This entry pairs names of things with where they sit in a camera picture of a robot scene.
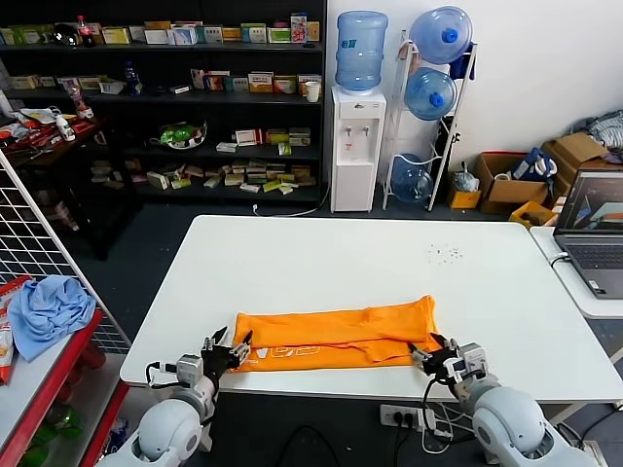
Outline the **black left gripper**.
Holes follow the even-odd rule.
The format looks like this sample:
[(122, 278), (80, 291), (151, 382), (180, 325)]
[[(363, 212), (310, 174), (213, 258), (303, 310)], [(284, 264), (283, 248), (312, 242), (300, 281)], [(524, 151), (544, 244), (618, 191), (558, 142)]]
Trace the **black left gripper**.
[(211, 337), (203, 341), (201, 357), (203, 360), (203, 374), (214, 384), (220, 382), (221, 376), (231, 369), (237, 369), (244, 364), (251, 351), (253, 332), (249, 331), (242, 341), (235, 347), (222, 344), (227, 336), (228, 327), (215, 331)]

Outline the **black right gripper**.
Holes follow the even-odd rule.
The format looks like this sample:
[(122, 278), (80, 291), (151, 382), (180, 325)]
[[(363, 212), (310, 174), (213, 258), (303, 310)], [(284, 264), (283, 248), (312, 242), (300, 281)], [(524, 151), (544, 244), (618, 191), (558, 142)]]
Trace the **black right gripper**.
[(463, 363), (457, 358), (458, 343), (454, 338), (447, 339), (442, 335), (432, 337), (439, 348), (431, 354), (418, 349), (411, 342), (407, 343), (414, 365), (426, 375), (434, 376), (437, 382), (453, 386), (461, 381), (459, 375), (463, 370)]

